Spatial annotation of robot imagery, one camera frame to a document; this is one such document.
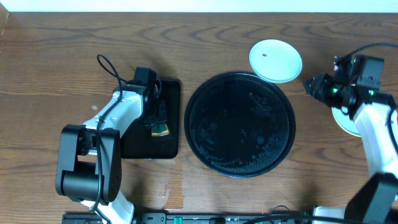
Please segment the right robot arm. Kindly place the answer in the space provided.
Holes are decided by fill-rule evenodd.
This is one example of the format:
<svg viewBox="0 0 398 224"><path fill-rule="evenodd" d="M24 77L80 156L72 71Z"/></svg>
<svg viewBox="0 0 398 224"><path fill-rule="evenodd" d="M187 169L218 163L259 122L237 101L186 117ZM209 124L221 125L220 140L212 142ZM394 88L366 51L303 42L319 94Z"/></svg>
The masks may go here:
<svg viewBox="0 0 398 224"><path fill-rule="evenodd" d="M335 75L319 73L305 82L305 91L353 121L370 178L344 208L315 207L313 222L384 223L397 197L397 104L380 90L384 60L344 56L335 57L334 65Z"/></svg>

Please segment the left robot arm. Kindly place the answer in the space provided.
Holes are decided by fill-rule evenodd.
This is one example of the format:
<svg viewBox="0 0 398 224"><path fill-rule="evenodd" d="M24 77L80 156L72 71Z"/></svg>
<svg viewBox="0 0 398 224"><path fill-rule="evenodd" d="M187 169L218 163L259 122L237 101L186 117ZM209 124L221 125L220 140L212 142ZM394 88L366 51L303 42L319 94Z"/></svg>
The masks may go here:
<svg viewBox="0 0 398 224"><path fill-rule="evenodd" d="M152 135L169 133L159 76L136 68L133 80L120 83L109 103L82 125L66 125L60 135L55 189L87 206L103 223L132 223L134 206L120 191L121 139L137 121Z"/></svg>

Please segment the green and yellow sponge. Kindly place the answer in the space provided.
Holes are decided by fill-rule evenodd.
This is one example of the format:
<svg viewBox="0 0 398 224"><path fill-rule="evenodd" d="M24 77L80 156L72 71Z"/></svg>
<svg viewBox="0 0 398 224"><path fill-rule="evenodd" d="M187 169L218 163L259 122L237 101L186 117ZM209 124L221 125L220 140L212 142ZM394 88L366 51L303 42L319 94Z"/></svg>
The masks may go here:
<svg viewBox="0 0 398 224"><path fill-rule="evenodd" d="M170 134L169 127L165 123L154 124L152 126L151 135L153 137L161 137L161 136L166 136L169 134Z"/></svg>

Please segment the light blue plate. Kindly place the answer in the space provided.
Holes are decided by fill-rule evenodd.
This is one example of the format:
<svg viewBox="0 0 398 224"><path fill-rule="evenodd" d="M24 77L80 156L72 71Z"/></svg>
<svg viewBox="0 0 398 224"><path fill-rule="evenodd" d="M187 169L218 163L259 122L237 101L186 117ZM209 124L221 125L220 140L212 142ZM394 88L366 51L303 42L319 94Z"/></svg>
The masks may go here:
<svg viewBox="0 0 398 224"><path fill-rule="evenodd" d="M303 69L299 52L290 44L276 39L256 43L250 50L249 63L256 75L271 83L290 82Z"/></svg>
<svg viewBox="0 0 398 224"><path fill-rule="evenodd" d="M357 128L354 124L354 121L352 121L348 115L345 115L338 108L332 108L331 112L332 112L332 115L333 115L336 123L342 130L349 133L350 135L360 137L359 131L357 130Z"/></svg>

